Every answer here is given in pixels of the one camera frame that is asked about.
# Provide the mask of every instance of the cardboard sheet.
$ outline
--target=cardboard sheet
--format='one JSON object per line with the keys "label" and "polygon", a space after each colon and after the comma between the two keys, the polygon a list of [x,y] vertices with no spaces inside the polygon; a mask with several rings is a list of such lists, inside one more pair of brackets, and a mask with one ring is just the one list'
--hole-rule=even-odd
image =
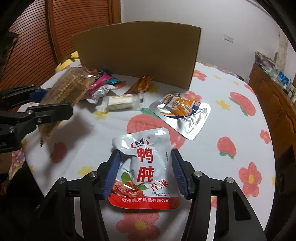
{"label": "cardboard sheet", "polygon": [[201,28],[168,22],[128,22],[74,36],[81,64],[88,69],[142,77],[189,89]]}

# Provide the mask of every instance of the duck gizzard snack package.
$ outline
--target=duck gizzard snack package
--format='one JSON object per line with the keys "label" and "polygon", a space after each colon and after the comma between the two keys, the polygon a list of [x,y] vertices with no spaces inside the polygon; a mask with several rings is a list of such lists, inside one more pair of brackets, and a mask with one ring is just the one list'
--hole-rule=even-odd
{"label": "duck gizzard snack package", "polygon": [[123,154],[108,197],[112,205],[127,209],[179,207],[166,128],[118,136],[113,138],[112,145]]}

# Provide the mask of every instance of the wooden door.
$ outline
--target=wooden door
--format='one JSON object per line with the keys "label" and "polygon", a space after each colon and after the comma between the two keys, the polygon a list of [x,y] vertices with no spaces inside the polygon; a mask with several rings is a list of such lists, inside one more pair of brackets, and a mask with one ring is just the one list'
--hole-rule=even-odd
{"label": "wooden door", "polygon": [[115,13],[118,1],[48,0],[50,33],[59,62],[76,51],[73,35],[93,27],[120,22]]}
{"label": "wooden door", "polygon": [[35,0],[9,29],[19,39],[0,89],[42,85],[62,58],[76,50],[74,34],[120,22],[120,0]]}
{"label": "wooden door", "polygon": [[274,147],[274,156],[278,158],[284,153],[296,140],[296,118],[290,108],[283,106],[283,112],[278,122],[273,128],[272,143]]}
{"label": "wooden door", "polygon": [[270,98],[266,100],[266,106],[263,113],[273,141],[273,127],[278,122],[280,115],[284,112],[284,101],[282,100],[281,94],[274,86],[268,86],[268,89],[268,91],[271,91],[271,95]]}
{"label": "wooden door", "polygon": [[262,70],[256,64],[254,64],[248,85],[254,90],[255,94],[257,94],[257,89],[261,82],[261,73]]}
{"label": "wooden door", "polygon": [[46,25],[45,0],[35,0],[9,31],[19,34],[19,39],[0,80],[0,89],[40,86],[57,66]]}
{"label": "wooden door", "polygon": [[270,106],[269,100],[273,94],[273,90],[270,87],[270,80],[262,78],[260,85],[257,89],[256,96],[260,103],[263,113],[267,107]]}

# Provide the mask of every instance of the floral tablecloth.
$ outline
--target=floral tablecloth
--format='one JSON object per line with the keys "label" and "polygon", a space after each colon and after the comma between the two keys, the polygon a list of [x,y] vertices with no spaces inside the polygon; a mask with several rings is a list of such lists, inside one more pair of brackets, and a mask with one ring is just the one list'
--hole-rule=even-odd
{"label": "floral tablecloth", "polygon": [[[71,66],[79,66],[76,61]],[[58,72],[42,87],[50,88],[66,70]],[[114,75],[123,81],[116,94],[123,94],[137,80]],[[196,137],[189,141],[157,118],[149,105],[171,90],[186,99],[208,103],[211,113]],[[275,163],[269,130],[253,90],[236,77],[219,69],[196,63],[190,90],[153,82],[144,94],[146,108],[141,111],[103,113],[100,106],[80,101],[71,119],[63,121],[43,147],[38,130],[23,140],[26,160],[44,195],[60,177],[78,179],[112,152],[113,137],[158,127],[170,131],[171,147],[196,170],[211,178],[233,177],[248,198],[261,225],[265,228],[274,197]],[[25,111],[29,103],[20,108]],[[175,210],[131,211],[100,201],[105,226],[111,241],[181,240],[191,201],[180,195]],[[211,202],[208,240],[215,228],[216,198]],[[76,230],[82,235],[79,198],[75,199]]]}

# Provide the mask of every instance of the metal screw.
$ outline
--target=metal screw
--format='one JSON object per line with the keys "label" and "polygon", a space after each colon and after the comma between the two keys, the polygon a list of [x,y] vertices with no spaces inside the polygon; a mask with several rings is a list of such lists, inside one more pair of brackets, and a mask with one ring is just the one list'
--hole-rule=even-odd
{"label": "metal screw", "polygon": [[202,176],[202,172],[201,171],[195,171],[194,175],[197,177],[201,177]]}
{"label": "metal screw", "polygon": [[89,175],[90,175],[91,177],[95,177],[97,174],[98,174],[98,173],[97,173],[96,171],[92,171],[92,172],[89,173]]}
{"label": "metal screw", "polygon": [[226,181],[227,181],[228,183],[234,183],[234,179],[233,179],[232,177],[227,177],[227,178],[226,178]]}
{"label": "metal screw", "polygon": [[61,178],[58,179],[58,183],[59,183],[59,184],[62,184],[62,183],[64,183],[65,181],[66,181],[66,179],[65,179],[64,177],[61,177]]}

